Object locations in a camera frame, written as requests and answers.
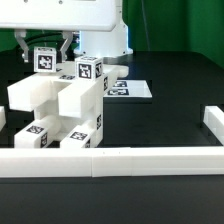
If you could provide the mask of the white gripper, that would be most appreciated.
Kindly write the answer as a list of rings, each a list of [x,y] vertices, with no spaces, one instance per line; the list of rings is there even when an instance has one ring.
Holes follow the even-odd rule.
[[[62,30],[64,42],[57,61],[65,62],[73,41],[71,31],[111,31],[115,25],[115,0],[0,0],[0,28],[16,29],[14,36],[25,63],[33,61],[33,54],[23,29]]]

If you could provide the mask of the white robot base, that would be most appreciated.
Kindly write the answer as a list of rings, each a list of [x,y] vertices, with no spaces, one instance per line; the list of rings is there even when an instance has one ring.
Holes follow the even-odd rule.
[[[132,54],[128,43],[128,26],[123,21],[123,0],[115,0],[116,26],[110,32],[81,31],[75,54],[94,57],[117,58]]]

